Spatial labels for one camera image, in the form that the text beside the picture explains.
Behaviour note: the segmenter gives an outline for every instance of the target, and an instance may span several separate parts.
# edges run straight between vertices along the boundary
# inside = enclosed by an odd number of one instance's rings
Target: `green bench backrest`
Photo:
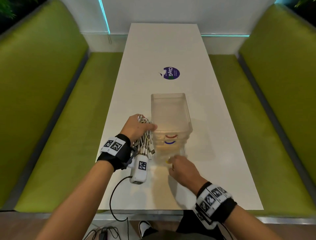
[[[0,208],[16,184],[88,46],[60,1],[0,40]]]
[[[240,53],[316,183],[315,28],[274,4]]]

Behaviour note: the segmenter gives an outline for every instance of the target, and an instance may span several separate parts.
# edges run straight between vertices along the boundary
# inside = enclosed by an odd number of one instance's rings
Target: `floor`
[[[45,219],[21,219],[8,217],[0,213],[0,240],[33,240],[37,233],[45,224]],[[178,222],[151,222],[152,226],[158,230],[176,230]],[[94,220],[87,232],[100,226],[116,226],[122,240],[127,239],[127,222]],[[316,225],[292,225],[292,224],[269,224],[269,227],[284,238],[284,240],[316,240]],[[222,229],[227,240],[228,234]],[[138,240],[138,222],[129,222],[129,239]]]

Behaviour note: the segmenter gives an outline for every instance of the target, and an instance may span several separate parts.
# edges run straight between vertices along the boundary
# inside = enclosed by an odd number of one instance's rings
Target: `person's right arm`
[[[169,163],[172,164],[169,174],[195,195],[208,182],[200,175],[195,165],[184,156],[174,156],[169,159]],[[282,240],[270,228],[238,205],[224,224],[238,240]]]

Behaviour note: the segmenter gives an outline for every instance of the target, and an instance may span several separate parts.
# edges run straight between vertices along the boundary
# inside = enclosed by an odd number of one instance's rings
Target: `person's left arm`
[[[156,125],[139,123],[139,114],[129,117],[121,134],[131,142]],[[70,196],[53,212],[36,240],[78,240],[84,237],[114,172],[108,161],[97,161]]]

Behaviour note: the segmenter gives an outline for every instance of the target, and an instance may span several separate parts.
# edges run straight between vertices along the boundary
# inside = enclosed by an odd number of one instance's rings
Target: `hand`
[[[197,195],[201,187],[208,182],[201,177],[195,165],[184,156],[174,156],[168,160],[172,163],[169,174],[182,186]]]
[[[137,119],[139,115],[141,114],[130,116],[120,132],[121,134],[127,136],[131,143],[138,140],[146,131],[155,131],[157,129],[156,124],[139,123]]]

